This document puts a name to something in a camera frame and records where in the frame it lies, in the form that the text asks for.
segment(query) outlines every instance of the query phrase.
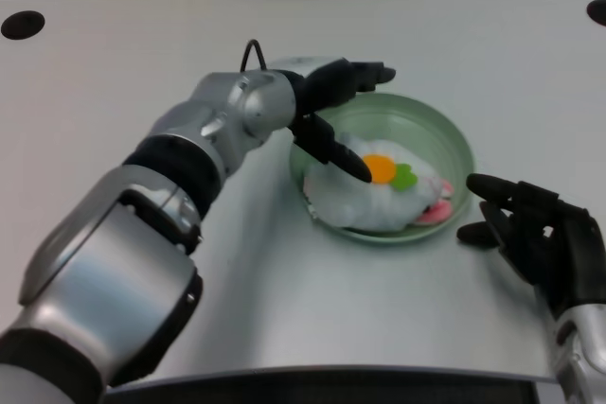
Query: pink felt piece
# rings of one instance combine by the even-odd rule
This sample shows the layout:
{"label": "pink felt piece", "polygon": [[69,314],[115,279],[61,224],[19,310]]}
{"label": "pink felt piece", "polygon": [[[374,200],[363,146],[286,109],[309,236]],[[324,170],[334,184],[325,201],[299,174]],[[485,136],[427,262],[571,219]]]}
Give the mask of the pink felt piece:
{"label": "pink felt piece", "polygon": [[439,222],[447,220],[452,214],[453,206],[451,203],[441,199],[429,210],[418,217],[415,224],[419,226],[438,224]]}

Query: white table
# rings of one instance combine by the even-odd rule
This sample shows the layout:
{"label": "white table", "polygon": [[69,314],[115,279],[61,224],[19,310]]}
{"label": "white table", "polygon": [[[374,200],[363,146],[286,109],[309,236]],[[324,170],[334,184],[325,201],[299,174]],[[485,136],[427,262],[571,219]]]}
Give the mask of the white table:
{"label": "white table", "polygon": [[[560,191],[606,225],[606,27],[590,1],[0,0],[0,18],[46,18],[0,40],[0,325],[46,233],[253,37],[269,60],[385,61],[399,73],[384,90],[449,116],[480,171]],[[214,204],[195,255],[203,302],[156,377],[371,364],[552,378],[533,292],[497,253],[457,245],[454,226],[381,249],[330,234],[297,200],[289,146],[275,134]]]}

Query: silver arm segment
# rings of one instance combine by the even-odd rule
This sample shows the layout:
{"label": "silver arm segment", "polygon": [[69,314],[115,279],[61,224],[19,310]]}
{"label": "silver arm segment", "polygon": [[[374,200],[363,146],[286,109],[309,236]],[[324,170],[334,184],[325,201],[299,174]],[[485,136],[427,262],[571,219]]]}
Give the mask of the silver arm segment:
{"label": "silver arm segment", "polygon": [[606,306],[581,305],[553,325],[558,382],[570,404],[606,404]]}
{"label": "silver arm segment", "polygon": [[40,402],[50,382],[58,396],[91,403],[107,385],[153,371],[201,298],[185,253],[201,240],[208,206],[245,154],[294,115],[288,79],[250,71],[207,76],[160,118],[29,263],[23,310],[0,338],[0,395],[16,375],[32,378],[21,388]]}

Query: plastic bowl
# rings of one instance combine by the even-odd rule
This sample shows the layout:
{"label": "plastic bowl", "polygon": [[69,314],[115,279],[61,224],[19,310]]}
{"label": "plastic bowl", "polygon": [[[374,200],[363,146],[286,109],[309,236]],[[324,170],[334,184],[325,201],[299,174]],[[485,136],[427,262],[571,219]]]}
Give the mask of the plastic bowl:
{"label": "plastic bowl", "polygon": [[[411,150],[453,184],[454,195],[451,198],[453,215],[433,226],[408,226],[398,232],[375,233],[337,228],[321,220],[318,222],[348,237],[375,243],[401,243],[444,229],[469,205],[472,195],[465,186],[465,180],[474,172],[472,150],[455,124],[434,108],[411,98],[374,93],[358,95],[349,103],[327,109],[321,115],[332,125],[337,136],[340,132],[352,132],[366,140],[387,139]],[[307,167],[315,162],[309,154],[293,145],[291,176],[308,208],[310,204],[302,191],[303,179]]]}

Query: robotic hand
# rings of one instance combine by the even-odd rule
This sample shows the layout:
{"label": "robotic hand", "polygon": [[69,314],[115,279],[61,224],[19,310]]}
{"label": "robotic hand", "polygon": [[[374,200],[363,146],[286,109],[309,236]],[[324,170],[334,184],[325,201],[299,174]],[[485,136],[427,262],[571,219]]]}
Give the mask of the robotic hand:
{"label": "robotic hand", "polygon": [[[250,47],[261,69],[243,71]],[[0,402],[97,402],[151,373],[203,282],[188,257],[200,223],[245,154],[275,130],[360,180],[370,172],[315,112],[372,91],[380,62],[297,58],[266,67],[257,42],[239,73],[212,73],[105,175],[29,263],[23,310],[0,338]]]}
{"label": "robotic hand", "polygon": [[596,220],[532,184],[472,174],[467,187],[485,199],[486,220],[461,227],[458,238],[499,246],[545,300],[554,370],[568,402],[606,403],[606,251]]}

